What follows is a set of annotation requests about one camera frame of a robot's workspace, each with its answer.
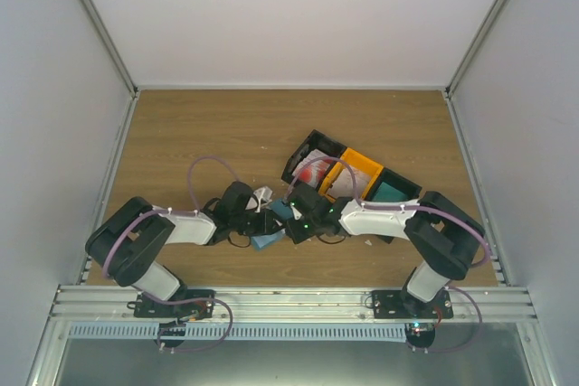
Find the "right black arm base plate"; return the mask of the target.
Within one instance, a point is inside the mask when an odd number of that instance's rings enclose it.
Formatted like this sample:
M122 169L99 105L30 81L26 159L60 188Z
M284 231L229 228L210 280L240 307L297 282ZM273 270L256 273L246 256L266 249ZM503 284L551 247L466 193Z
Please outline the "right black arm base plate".
M430 302L423 302L401 289L375 289L364 301L375 319L451 319L454 317L450 295L441 290Z

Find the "blue leather card holder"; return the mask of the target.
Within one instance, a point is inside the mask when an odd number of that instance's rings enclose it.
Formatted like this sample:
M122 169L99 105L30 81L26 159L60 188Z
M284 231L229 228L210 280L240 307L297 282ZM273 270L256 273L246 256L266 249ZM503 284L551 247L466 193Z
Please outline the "blue leather card holder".
M262 208L258 213L250 245L257 251L266 249L285 236L285 223L293 219L294 214L289 205L278 199Z

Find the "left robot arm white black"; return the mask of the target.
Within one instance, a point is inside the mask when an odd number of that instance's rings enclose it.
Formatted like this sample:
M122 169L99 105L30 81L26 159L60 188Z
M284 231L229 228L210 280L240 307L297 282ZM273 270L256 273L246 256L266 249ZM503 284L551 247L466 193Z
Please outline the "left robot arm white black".
M175 317L185 310L187 285L157 262L165 245L208 247L233 233L276 240L283 236L284 217L271 208L270 188L254 191L242 182L190 212L157 207L136 196L89 236L85 251L105 278L141 291L163 315Z

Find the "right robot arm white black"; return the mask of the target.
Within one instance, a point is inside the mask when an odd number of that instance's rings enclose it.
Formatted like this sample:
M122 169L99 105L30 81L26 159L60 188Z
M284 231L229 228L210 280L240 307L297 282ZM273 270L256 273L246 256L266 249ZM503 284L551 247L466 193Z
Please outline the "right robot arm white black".
M354 197L334 201L307 184L284 198L292 217L288 236L300 243L313 236L375 235L409 241L422 263L406 280L399 300L405 314L420 318L452 281L490 259L485 232L468 214L438 192L405 202L369 202Z

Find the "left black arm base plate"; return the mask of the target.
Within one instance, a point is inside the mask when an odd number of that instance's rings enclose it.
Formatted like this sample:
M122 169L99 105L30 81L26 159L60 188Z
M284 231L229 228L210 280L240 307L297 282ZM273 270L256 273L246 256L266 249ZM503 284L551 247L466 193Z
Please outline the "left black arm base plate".
M163 303L144 294L137 295L127 308L136 318L173 318L175 320L201 320L213 315L216 293L212 289L180 291Z

